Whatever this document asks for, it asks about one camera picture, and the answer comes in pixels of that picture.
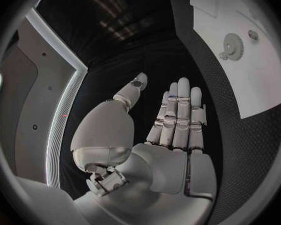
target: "gear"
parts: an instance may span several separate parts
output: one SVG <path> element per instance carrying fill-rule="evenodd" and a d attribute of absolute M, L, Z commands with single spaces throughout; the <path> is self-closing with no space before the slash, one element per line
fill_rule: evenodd
<path fill-rule="evenodd" d="M 228 33 L 224 39 L 224 53 L 231 60 L 239 60 L 244 53 L 242 39 L 235 33 Z"/>

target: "black mesh surface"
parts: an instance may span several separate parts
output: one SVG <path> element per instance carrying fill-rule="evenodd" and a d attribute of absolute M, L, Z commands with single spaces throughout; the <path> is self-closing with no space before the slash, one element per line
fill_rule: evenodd
<path fill-rule="evenodd" d="M 210 217 L 215 225 L 239 209 L 261 184 L 281 141 L 281 104 L 240 119 L 232 87 L 218 60 L 193 28 L 189 0 L 171 0 L 176 32 L 201 71 L 218 115 L 223 145 L 221 188 Z"/>

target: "robotic hand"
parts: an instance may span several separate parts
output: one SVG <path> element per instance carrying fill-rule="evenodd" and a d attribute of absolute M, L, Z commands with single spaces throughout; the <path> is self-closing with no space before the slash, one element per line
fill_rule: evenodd
<path fill-rule="evenodd" d="M 210 157 L 203 154 L 202 126 L 207 121 L 200 88 L 190 90 L 184 77 L 178 83 L 173 82 L 163 94 L 146 142 L 133 147 L 134 123 L 128 111 L 146 85 L 147 76 L 140 73 L 113 99 L 95 107 L 77 128 L 71 150 L 78 168 L 90 173 L 86 181 L 89 189 L 102 197 L 129 180 L 126 194 L 137 194 L 136 188 L 140 186 L 132 184 L 146 177 L 147 197 L 163 193 L 180 194 L 181 202 L 183 196 L 214 200 L 215 171 Z M 136 178 L 141 173 L 146 175 Z M 113 197 L 121 199 L 123 194 Z"/>

